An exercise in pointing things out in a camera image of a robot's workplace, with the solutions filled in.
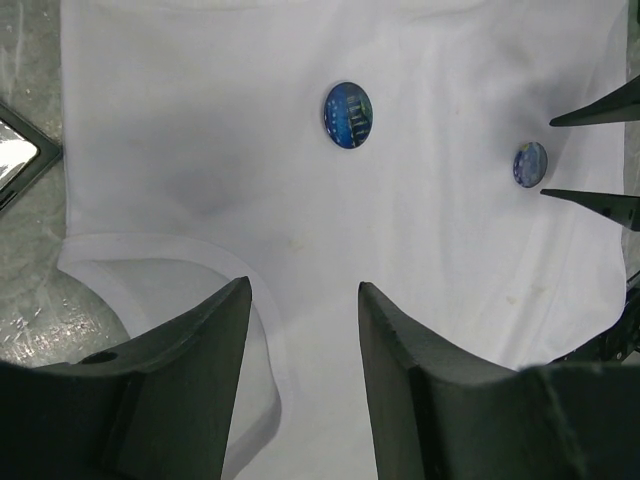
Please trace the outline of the blue round brooch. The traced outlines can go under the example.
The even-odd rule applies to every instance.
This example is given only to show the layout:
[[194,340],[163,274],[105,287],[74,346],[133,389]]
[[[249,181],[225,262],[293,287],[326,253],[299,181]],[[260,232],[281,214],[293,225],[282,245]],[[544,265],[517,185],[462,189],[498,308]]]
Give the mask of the blue round brooch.
[[358,84],[345,81],[328,92],[323,117],[325,130],[334,144],[342,149],[360,147],[373,127],[373,107],[366,91]]
[[548,155],[539,142],[528,142],[521,145],[513,161],[513,177],[523,188],[537,186],[546,175]]

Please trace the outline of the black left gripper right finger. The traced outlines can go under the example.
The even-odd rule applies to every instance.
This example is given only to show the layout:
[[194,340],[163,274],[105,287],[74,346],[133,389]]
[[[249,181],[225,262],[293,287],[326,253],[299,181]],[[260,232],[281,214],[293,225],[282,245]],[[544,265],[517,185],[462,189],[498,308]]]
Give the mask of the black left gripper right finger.
[[612,328],[522,371],[452,344],[371,283],[358,324],[380,478],[638,477],[637,288]]

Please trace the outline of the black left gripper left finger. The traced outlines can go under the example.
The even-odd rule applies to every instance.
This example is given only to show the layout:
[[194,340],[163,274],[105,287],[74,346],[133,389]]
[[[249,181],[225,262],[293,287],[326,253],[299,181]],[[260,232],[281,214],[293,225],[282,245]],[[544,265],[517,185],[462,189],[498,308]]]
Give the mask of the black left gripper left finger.
[[5,479],[217,479],[250,283],[76,364],[1,366]]

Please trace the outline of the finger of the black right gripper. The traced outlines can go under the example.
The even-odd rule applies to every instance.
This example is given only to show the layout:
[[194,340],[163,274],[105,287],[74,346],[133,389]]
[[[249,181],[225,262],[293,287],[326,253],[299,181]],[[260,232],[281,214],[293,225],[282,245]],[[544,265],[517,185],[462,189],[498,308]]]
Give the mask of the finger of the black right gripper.
[[640,77],[616,89],[605,97],[578,110],[553,118],[550,126],[588,126],[635,122],[640,119]]
[[542,189],[540,194],[573,202],[628,230],[640,230],[638,196],[563,189]]

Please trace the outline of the white t-shirt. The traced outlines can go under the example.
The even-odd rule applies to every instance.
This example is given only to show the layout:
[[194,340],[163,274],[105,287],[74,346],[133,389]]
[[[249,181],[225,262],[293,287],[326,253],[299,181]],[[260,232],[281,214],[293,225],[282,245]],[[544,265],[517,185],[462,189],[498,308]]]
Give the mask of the white t-shirt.
[[[65,1],[59,268],[131,336],[249,278],[223,475],[373,479],[371,282],[464,350],[549,363],[621,316],[621,228],[543,187],[623,188],[624,128],[552,118],[623,84],[624,1]],[[373,107],[329,138],[341,82]]]

